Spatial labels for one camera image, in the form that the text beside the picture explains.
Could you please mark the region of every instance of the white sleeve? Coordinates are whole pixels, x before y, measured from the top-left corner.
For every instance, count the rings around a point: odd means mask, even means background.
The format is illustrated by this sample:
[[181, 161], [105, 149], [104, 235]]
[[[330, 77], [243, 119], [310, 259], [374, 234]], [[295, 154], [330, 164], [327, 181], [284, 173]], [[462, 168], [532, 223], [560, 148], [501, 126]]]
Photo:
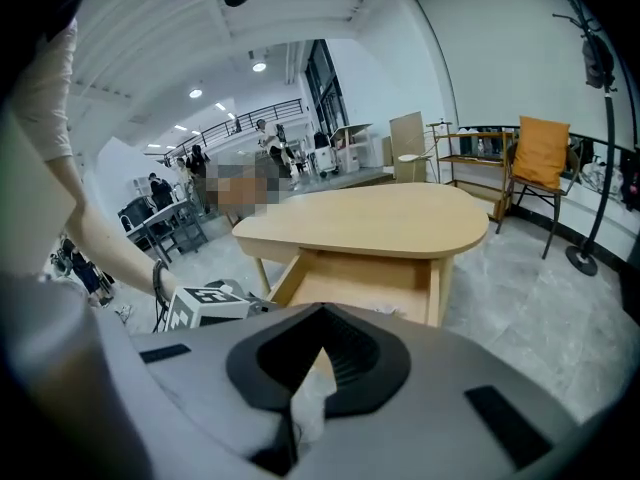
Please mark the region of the white sleeve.
[[277, 137], [278, 128], [276, 128], [276, 123], [267, 123], [264, 127], [264, 133], [267, 135], [267, 137]]
[[11, 100], [18, 123], [45, 162], [73, 154], [66, 111], [76, 36], [74, 19], [38, 52]]

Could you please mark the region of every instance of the table top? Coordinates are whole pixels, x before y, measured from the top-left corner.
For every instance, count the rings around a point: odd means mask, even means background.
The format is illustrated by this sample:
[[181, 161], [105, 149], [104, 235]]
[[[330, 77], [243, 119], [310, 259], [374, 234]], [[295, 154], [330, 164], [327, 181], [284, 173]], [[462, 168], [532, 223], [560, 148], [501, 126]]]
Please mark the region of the table top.
[[305, 194], [239, 223], [238, 240], [399, 258], [443, 258], [477, 245], [489, 219], [447, 185], [403, 183]]
[[160, 221], [166, 220], [173, 215], [174, 210], [179, 210], [183, 206], [187, 206], [189, 201], [183, 199], [182, 201], [178, 201], [177, 203], [170, 204], [169, 206], [165, 206], [159, 212], [154, 213], [151, 217], [144, 221], [146, 226], [151, 226]]
[[173, 204], [170, 204], [169, 206], [165, 206], [162, 210], [154, 213], [142, 224], [138, 224], [135, 228], [127, 231], [127, 236], [131, 237], [132, 235], [136, 234], [138, 231], [142, 231], [145, 225], [152, 226], [153, 224], [156, 224], [162, 220], [166, 220], [170, 218], [173, 215], [174, 210], [179, 210], [180, 208], [182, 208], [183, 206], [186, 206], [187, 204], [189, 204], [189, 201], [187, 201], [186, 199], [183, 199], [182, 201], [178, 201], [177, 203], [173, 203]]

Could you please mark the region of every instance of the black cable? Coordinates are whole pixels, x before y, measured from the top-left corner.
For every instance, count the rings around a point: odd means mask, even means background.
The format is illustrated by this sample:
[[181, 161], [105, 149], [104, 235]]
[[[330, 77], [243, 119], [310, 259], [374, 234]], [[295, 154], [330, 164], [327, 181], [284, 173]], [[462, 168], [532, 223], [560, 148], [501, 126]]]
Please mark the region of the black cable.
[[158, 260], [153, 266], [153, 291], [156, 296], [156, 325], [152, 332], [158, 332], [160, 323], [166, 322], [167, 314], [169, 313], [169, 306], [167, 305], [167, 299], [162, 290], [162, 281], [160, 280], [160, 274], [163, 268], [166, 269], [167, 265], [162, 260]]

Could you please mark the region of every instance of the window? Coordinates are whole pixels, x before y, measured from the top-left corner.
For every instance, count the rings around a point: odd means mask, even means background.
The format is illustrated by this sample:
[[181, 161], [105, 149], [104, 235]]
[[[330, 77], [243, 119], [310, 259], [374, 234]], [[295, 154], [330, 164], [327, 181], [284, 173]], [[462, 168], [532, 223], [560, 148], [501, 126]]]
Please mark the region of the window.
[[313, 44], [306, 75], [322, 133], [331, 136], [338, 128], [348, 125], [349, 120], [340, 83], [325, 41], [316, 41]]

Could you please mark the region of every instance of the chair cushion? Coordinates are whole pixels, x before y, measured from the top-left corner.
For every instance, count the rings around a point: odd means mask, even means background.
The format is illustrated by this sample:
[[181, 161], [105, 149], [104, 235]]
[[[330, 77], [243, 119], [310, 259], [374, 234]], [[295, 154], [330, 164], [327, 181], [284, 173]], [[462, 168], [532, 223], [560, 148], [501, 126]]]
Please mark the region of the chair cushion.
[[569, 126], [520, 116], [520, 140], [513, 175], [558, 190], [560, 174], [567, 161]]

